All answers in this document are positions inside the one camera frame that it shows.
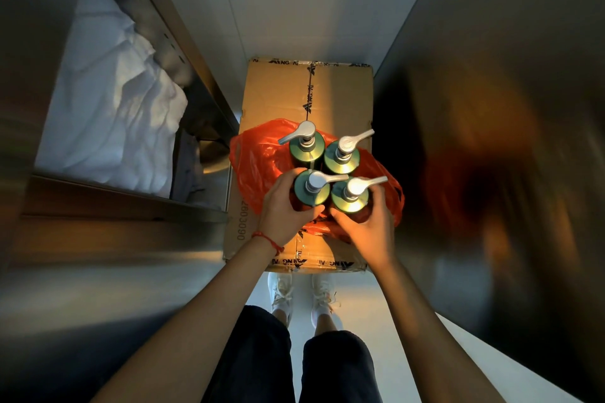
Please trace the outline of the person's left hand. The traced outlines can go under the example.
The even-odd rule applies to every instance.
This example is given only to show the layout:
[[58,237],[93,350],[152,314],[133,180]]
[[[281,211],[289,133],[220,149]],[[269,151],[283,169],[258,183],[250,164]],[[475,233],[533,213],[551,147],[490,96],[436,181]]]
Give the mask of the person's left hand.
[[294,227],[295,210],[291,205],[290,190],[295,178],[303,170],[305,169],[295,168],[281,174],[264,197],[258,231],[279,247],[288,244],[301,229]]

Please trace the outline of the person's right hand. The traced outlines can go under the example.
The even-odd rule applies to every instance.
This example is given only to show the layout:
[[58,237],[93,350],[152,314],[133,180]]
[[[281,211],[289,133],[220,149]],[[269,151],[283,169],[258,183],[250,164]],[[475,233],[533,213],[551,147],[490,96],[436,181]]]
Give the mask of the person's right hand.
[[382,269],[393,265],[396,260],[395,226],[385,202],[383,187],[373,185],[370,191],[373,199],[372,213],[365,222],[360,223],[361,236],[350,239],[371,271],[378,274]]

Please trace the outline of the green pump bottle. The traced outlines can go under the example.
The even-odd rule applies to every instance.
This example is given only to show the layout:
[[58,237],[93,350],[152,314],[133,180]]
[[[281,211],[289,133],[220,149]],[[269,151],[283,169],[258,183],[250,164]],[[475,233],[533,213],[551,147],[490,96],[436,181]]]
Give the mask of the green pump bottle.
[[306,169],[295,178],[294,193],[301,204],[317,207],[328,200],[332,184],[348,179],[348,174],[326,174],[320,170]]
[[279,139],[278,143],[289,146],[295,168],[322,170],[326,142],[313,122],[301,122],[296,130]]
[[388,182],[387,176],[376,178],[351,177],[335,182],[331,187],[331,203],[342,213],[358,214],[365,210],[371,201],[370,187]]
[[358,144],[374,135],[374,129],[369,129],[355,136],[343,136],[331,142],[323,156],[322,171],[329,175],[351,175],[360,164]]

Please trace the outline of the person's left forearm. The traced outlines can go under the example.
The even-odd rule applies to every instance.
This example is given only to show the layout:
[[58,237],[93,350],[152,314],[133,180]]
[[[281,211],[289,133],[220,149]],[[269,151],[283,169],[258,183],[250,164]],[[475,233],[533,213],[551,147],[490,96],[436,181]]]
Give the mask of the person's left forearm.
[[90,403],[200,403],[246,301],[275,255],[265,237],[250,239]]

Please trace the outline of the person's right forearm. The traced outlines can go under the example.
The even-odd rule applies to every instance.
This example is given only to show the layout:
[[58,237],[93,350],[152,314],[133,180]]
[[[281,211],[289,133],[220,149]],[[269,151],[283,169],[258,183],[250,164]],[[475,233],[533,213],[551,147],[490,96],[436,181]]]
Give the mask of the person's right forearm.
[[369,264],[389,306],[422,403],[506,403],[396,257]]

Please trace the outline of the white right shoe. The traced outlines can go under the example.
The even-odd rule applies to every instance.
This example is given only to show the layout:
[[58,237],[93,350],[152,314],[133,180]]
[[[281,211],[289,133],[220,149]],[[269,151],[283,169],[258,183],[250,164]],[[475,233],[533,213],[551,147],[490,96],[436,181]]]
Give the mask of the white right shoe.
[[311,319],[316,336],[325,332],[337,331],[337,326],[333,319],[337,302],[335,300],[336,291],[333,287],[333,281],[330,274],[312,274],[312,311]]

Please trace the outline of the white shoe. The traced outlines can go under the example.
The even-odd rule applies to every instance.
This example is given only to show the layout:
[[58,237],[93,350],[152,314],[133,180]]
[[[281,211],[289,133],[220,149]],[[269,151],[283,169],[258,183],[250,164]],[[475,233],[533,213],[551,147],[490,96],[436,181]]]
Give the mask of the white shoe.
[[337,302],[335,300],[336,291],[333,287],[333,281],[330,274],[312,274],[312,311],[311,319],[316,336],[325,332],[337,331],[337,326],[333,319]]
[[291,273],[268,273],[270,311],[285,327],[289,327],[292,313],[293,280]]

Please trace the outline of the orange plastic bag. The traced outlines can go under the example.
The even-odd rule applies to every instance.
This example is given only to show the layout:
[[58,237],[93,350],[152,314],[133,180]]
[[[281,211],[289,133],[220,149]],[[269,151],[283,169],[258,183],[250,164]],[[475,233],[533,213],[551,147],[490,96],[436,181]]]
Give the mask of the orange plastic bag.
[[[276,179],[284,172],[295,169],[291,161],[289,146],[279,145],[278,140],[296,130],[298,126],[299,124],[287,119],[274,119],[248,129],[232,140],[231,163],[237,177],[239,193],[246,204],[250,206],[253,212],[257,213],[259,217],[262,212],[264,197],[274,185]],[[324,132],[320,133],[324,137],[326,146],[339,139],[331,134]],[[394,226],[396,226],[400,222],[402,208],[404,206],[402,188],[382,163],[362,146],[367,139],[362,140],[358,144],[360,164],[359,167],[349,175],[349,178],[376,178],[380,176],[387,176],[389,178],[388,182],[378,185],[381,185],[384,189],[385,202],[393,216]],[[307,223],[306,226],[299,231],[306,232],[313,236],[327,236],[344,242],[352,242],[350,237],[330,215],[330,208],[334,207],[331,203],[330,196],[328,200],[322,204],[325,206],[324,212],[314,222]],[[372,193],[370,198],[370,204],[365,210],[358,214],[348,216],[359,224],[365,222],[372,213]],[[300,210],[303,207],[303,204],[296,198],[293,184],[290,190],[290,199],[294,210]],[[253,236],[265,237],[274,247],[276,247],[277,252],[282,252],[282,247],[276,245],[271,239],[258,231],[258,229],[253,233]]]

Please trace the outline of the white left shoe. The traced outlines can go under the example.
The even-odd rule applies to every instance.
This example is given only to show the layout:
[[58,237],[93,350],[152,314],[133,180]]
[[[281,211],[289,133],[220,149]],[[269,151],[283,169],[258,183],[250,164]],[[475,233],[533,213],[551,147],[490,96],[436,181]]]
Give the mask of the white left shoe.
[[293,280],[291,273],[268,273],[270,311],[285,327],[289,327],[292,313]]

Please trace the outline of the brown cardboard box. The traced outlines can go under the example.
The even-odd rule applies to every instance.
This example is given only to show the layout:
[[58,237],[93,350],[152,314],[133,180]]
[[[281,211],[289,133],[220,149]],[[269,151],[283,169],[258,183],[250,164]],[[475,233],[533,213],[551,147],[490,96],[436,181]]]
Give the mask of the brown cardboard box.
[[[253,59],[248,64],[239,131],[272,119],[316,128],[338,138],[369,130],[373,120],[370,66]],[[268,266],[272,272],[357,272],[366,263],[352,245],[301,231]]]

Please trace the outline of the dark grey cloth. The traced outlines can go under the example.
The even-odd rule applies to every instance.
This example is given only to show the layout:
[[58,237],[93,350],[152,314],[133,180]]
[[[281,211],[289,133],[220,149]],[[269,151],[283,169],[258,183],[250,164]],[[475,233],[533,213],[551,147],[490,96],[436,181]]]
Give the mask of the dark grey cloth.
[[203,204],[200,194],[206,188],[206,181],[200,161],[199,141],[192,134],[180,130],[176,150],[170,199],[200,206]]

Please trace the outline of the black shorts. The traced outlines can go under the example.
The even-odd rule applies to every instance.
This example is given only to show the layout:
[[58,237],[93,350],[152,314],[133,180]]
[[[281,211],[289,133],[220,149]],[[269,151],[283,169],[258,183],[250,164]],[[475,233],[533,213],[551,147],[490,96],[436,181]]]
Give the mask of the black shorts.
[[268,311],[245,306],[201,403],[382,403],[372,356],[349,331],[304,345],[296,400],[288,329]]

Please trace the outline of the stainless steel cart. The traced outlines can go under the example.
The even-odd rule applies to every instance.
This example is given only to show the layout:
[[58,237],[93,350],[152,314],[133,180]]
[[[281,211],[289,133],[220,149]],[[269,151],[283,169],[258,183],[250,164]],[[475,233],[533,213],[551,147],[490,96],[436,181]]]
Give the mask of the stainless steel cart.
[[[172,175],[180,130],[203,167],[228,163],[239,122],[193,26],[199,1],[114,1],[185,93]],[[0,403],[89,401],[223,246],[227,165],[200,206],[35,169],[77,3],[0,0]]]

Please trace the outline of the white linen pile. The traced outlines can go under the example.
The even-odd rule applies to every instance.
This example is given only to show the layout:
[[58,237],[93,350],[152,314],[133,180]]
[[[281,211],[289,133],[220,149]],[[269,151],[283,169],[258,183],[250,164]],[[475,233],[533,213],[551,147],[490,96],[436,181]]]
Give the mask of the white linen pile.
[[78,0],[35,169],[169,198],[187,99],[114,0]]

